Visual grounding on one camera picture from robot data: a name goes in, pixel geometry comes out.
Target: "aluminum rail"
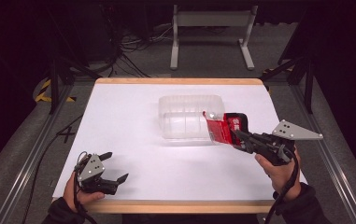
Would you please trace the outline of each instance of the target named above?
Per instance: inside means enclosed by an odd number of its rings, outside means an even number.
[[[299,86],[291,86],[292,93],[295,100],[300,105],[301,112],[305,115],[306,120],[308,121],[312,131],[321,133],[320,126],[312,115],[309,115],[306,112],[306,106],[304,105],[304,95],[300,90]],[[320,156],[323,158],[323,161],[326,165],[326,168],[329,171],[329,174],[335,183],[335,188],[337,189],[343,204],[346,206],[346,209],[349,213],[349,216],[352,220],[352,223],[356,223],[356,197],[352,191],[352,188],[349,185],[349,182],[344,175],[343,170],[338,164],[335,156],[330,152],[326,142],[317,141],[319,145]]]
[[[66,99],[68,97],[68,93],[71,91],[73,86],[63,86],[61,91],[61,99]],[[6,197],[5,202],[3,203],[0,209],[0,223],[7,223],[12,212],[14,211],[15,206],[20,199],[23,190],[29,178],[36,168],[37,163],[41,157],[41,154],[45,150],[46,139],[49,136],[50,129],[52,128],[53,123],[55,122],[58,114],[60,113],[62,106],[64,104],[64,100],[61,100],[59,105],[55,108],[55,111],[52,115],[49,115],[44,126],[36,139],[34,146],[32,147],[31,152],[29,153],[26,162],[24,163],[23,167],[21,168],[20,172],[17,175],[17,178]]]

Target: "clear plastic container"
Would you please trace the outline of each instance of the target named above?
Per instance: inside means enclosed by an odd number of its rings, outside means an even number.
[[[224,104],[218,95],[169,95],[159,100],[159,121],[163,138],[208,140],[203,112],[223,116]]]

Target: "white tabletop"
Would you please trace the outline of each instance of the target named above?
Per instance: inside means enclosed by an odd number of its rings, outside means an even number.
[[[111,151],[112,158],[103,161],[106,170],[102,177],[116,180],[126,173],[129,176],[116,195],[107,195],[97,203],[97,211],[133,212],[123,208],[113,210],[117,205],[102,210],[99,204],[106,203],[129,206],[141,203],[239,205],[254,202],[265,205],[254,212],[266,212],[273,200],[273,189],[254,155],[229,145],[212,145],[204,141],[176,144],[162,138],[158,100],[166,95],[219,95],[226,112],[248,116],[252,133],[271,133],[278,125],[270,95],[260,80],[249,79],[249,85],[242,84],[246,79],[217,79],[216,84],[209,80],[99,79],[93,87],[53,197],[63,195],[65,183],[82,151],[98,155]],[[164,208],[160,206],[158,212],[173,212],[164,211]]]

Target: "hand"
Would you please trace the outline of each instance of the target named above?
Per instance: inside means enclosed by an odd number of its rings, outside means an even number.
[[[70,179],[66,183],[66,187],[64,187],[64,200],[66,201],[67,205],[69,205],[70,209],[73,212],[77,212],[75,202],[74,202],[74,183],[75,183],[75,172],[72,173]],[[99,199],[105,198],[105,194],[102,192],[95,192],[95,193],[86,193],[80,190],[78,192],[78,201],[85,205],[87,203],[91,203],[97,201]]]
[[[297,152],[297,149],[294,151],[294,154],[299,161],[299,172],[296,177],[296,181],[294,182],[294,186],[289,189],[286,193],[283,200],[285,202],[294,200],[300,194],[301,185],[300,185],[300,156]],[[285,186],[286,182],[288,182],[289,178],[291,178],[293,169],[294,169],[294,160],[291,160],[286,165],[274,166],[270,161],[268,161],[264,156],[260,154],[256,154],[256,161],[263,167],[266,174],[268,174],[272,181],[272,186],[274,190],[280,194],[282,188]]]

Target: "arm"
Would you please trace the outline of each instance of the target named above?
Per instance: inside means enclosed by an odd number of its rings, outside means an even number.
[[[66,183],[66,187],[64,188],[64,197],[59,198],[51,204],[49,214],[43,220],[43,224],[84,223],[85,218],[78,214],[78,210],[76,209],[74,203],[74,178],[75,173],[70,176],[70,179]],[[105,194],[102,192],[90,194],[79,190],[77,198],[82,205],[85,205],[87,203],[105,198]]]
[[[300,164],[297,150],[295,155]],[[263,167],[271,178],[272,186],[276,191],[274,198],[282,191],[283,186],[291,177],[294,161],[287,165],[274,166],[262,155],[255,156],[256,161]],[[283,202],[276,207],[276,214],[282,215],[288,224],[326,224],[331,223],[320,207],[315,197],[315,190],[304,183],[300,183],[300,173],[296,177],[293,187],[283,198]]]

